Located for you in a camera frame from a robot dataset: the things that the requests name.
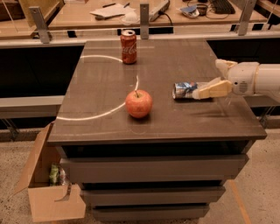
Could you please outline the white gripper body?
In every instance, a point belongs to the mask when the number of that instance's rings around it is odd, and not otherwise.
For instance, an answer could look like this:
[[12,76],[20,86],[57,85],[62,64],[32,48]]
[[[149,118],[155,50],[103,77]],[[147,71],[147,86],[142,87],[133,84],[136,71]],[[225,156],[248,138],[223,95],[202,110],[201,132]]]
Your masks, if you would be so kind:
[[227,72],[227,79],[232,83],[237,95],[253,95],[258,62],[242,62],[232,66]]

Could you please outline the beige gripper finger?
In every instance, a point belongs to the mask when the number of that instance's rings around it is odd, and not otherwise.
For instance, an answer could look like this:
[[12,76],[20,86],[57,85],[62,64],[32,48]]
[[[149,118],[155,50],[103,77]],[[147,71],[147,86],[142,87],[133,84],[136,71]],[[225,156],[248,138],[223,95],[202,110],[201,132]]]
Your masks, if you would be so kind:
[[229,80],[215,78],[209,82],[200,82],[198,87],[192,91],[192,98],[203,100],[227,96],[232,92],[232,83]]
[[222,73],[223,77],[226,79],[228,77],[228,71],[230,68],[237,65],[237,62],[232,60],[217,59],[215,61],[217,69]]

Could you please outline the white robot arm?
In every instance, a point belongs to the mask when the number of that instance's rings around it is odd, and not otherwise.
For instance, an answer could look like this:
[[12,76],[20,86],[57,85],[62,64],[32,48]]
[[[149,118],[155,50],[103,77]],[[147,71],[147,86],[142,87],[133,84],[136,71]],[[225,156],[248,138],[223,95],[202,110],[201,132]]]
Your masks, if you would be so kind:
[[260,64],[258,62],[237,63],[217,59],[215,65],[222,78],[215,78],[199,84],[192,92],[192,98],[202,100],[236,95],[265,95],[280,102],[280,65]]

